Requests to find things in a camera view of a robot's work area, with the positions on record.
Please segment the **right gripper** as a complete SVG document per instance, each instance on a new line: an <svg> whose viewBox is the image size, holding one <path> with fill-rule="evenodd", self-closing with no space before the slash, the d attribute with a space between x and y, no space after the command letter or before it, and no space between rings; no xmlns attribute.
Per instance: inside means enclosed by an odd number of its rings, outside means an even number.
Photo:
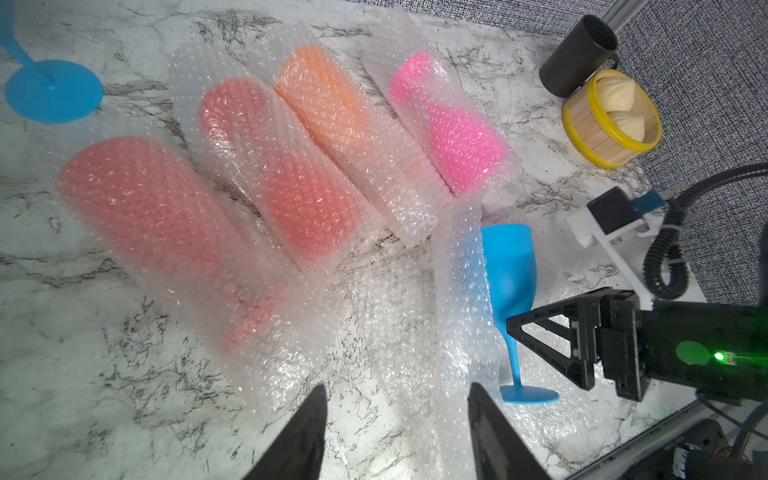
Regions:
<svg viewBox="0 0 768 480"><path fill-rule="evenodd" d="M620 291L540 306L509 317L506 328L582 390L595 386L600 358L617 395L633 401L652 379L721 399L767 399L765 308L658 301L645 311L636 294Z"/></svg>

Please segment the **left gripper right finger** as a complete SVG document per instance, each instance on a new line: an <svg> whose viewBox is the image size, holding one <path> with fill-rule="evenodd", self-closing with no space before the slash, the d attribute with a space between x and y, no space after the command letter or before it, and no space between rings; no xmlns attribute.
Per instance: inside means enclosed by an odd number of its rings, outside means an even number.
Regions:
<svg viewBox="0 0 768 480"><path fill-rule="evenodd" d="M468 419L478 480L550 479L479 383L469 390Z"/></svg>

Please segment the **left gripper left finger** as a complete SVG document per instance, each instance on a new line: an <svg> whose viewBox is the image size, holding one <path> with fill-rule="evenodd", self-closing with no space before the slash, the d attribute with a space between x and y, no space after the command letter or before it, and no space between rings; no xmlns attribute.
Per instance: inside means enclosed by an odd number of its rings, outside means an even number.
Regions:
<svg viewBox="0 0 768 480"><path fill-rule="evenodd" d="M317 384L244 479L317 480L325 452L327 390Z"/></svg>

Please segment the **blue wine glass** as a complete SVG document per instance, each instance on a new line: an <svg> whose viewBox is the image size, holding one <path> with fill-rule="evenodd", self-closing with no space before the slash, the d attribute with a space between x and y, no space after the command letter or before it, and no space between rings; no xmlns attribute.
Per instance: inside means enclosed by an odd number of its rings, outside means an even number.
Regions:
<svg viewBox="0 0 768 480"><path fill-rule="evenodd" d="M537 289L532 230L524 224L498 224L481 229L493 322L506 344L513 377L499 387L506 403L549 404L559 399L553 390L522 384L517 341L507 332L507 319L531 310Z"/></svg>
<svg viewBox="0 0 768 480"><path fill-rule="evenodd" d="M1 3L1 48L22 67L6 83L5 99L26 119L61 124L84 118L103 99L103 86L88 68L63 60L33 61L18 43L15 3Z"/></svg>

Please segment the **bubble wrap sheet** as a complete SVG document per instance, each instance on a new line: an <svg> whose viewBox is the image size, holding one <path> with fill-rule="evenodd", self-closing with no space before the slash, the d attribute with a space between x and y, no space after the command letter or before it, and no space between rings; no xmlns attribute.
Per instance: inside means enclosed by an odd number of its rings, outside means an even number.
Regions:
<svg viewBox="0 0 768 480"><path fill-rule="evenodd" d="M422 472L427 479L475 478L468 397L472 385L479 384L497 415L488 422L488 431L516 431L536 465L557 479L565 478L596 460L612 440L599 426L597 403L587 395L553 405L503 401L499 388L510 367L494 321L481 200L478 194L454 200L432 234L437 357L433 416L422 439Z"/></svg>
<svg viewBox="0 0 768 480"><path fill-rule="evenodd" d="M323 478L472 478L467 351L449 295L448 268L423 249L347 272L329 294L336 329L325 345L269 372L278 408L249 398L232 443L236 471L254 465L323 384Z"/></svg>

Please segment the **red wine glass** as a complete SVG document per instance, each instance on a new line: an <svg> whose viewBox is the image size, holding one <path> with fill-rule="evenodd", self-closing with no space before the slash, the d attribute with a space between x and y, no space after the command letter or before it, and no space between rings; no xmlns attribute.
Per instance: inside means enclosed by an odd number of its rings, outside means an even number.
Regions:
<svg viewBox="0 0 768 480"><path fill-rule="evenodd" d="M226 52L186 43L168 89L188 150L253 204L306 275L331 277L381 227L378 213L272 87Z"/></svg>

